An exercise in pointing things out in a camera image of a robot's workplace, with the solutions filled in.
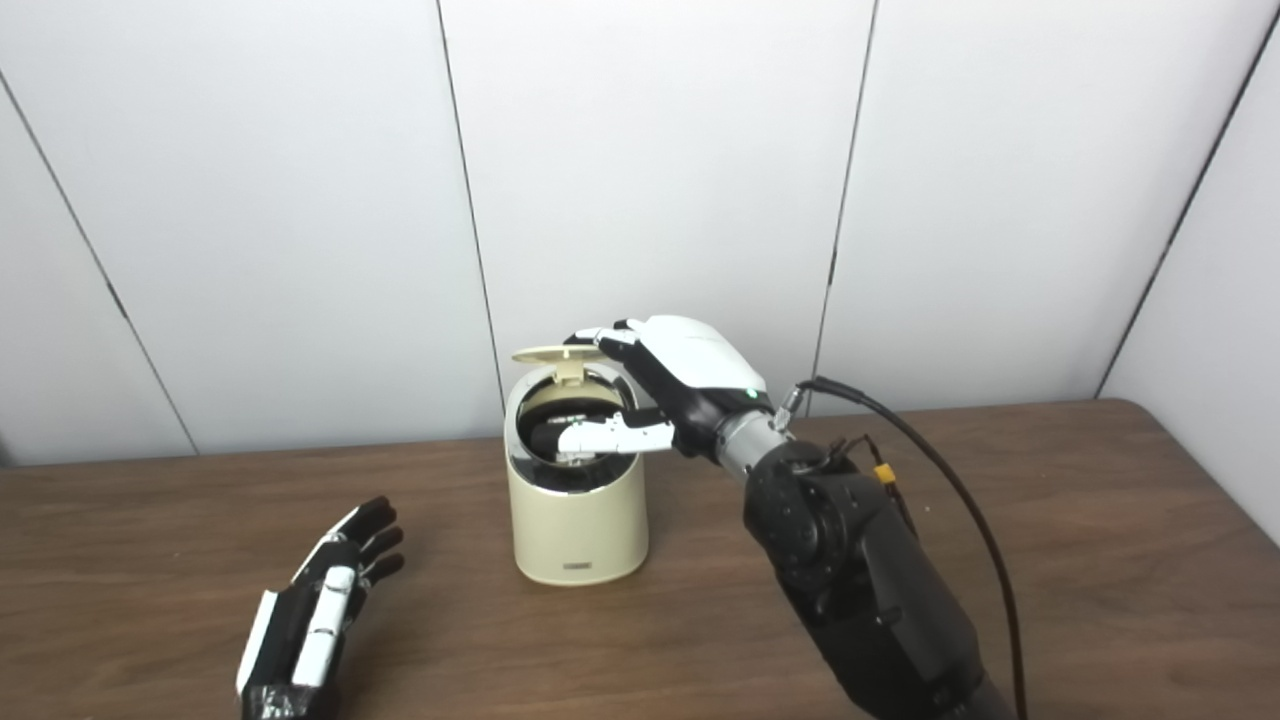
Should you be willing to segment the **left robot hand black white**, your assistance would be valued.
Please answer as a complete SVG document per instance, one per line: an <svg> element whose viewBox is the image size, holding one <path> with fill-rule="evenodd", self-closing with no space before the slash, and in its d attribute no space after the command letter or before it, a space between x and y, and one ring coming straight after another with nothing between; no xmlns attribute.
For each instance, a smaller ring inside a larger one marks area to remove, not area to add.
<svg viewBox="0 0 1280 720"><path fill-rule="evenodd" d="M236 674L242 719L335 719L347 634L371 589L404 566L397 511L378 496L311 548L288 587L265 591Z"/></svg>

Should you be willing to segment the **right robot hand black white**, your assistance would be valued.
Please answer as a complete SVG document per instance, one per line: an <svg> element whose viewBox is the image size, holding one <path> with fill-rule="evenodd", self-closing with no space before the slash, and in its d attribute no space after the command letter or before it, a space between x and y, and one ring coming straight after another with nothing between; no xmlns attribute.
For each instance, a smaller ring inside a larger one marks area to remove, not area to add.
<svg viewBox="0 0 1280 720"><path fill-rule="evenodd" d="M567 345L591 345L618 363L653 409L572 420L541 438L558 455L649 454L673 448L719 462L740 416L772 410L763 377L718 331L687 316L623 319L579 331Z"/></svg>

